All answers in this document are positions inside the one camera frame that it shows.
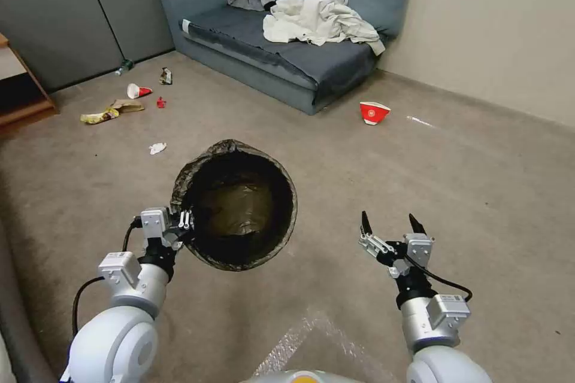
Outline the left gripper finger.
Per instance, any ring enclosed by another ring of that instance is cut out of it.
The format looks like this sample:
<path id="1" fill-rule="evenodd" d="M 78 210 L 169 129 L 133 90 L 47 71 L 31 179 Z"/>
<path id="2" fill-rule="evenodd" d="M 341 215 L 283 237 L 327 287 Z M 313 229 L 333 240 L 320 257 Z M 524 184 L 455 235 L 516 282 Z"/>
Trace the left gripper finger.
<path id="1" fill-rule="evenodd" d="M 167 229 L 162 233 L 162 245 L 172 250 L 179 250 L 183 245 L 183 235 L 184 230 Z"/>
<path id="2" fill-rule="evenodd" d="M 193 211 L 187 209 L 180 213 L 180 219 L 178 222 L 178 231 L 180 236 L 184 236 L 187 239 L 195 239 L 196 229 L 195 229 L 195 218 L 193 216 Z"/>

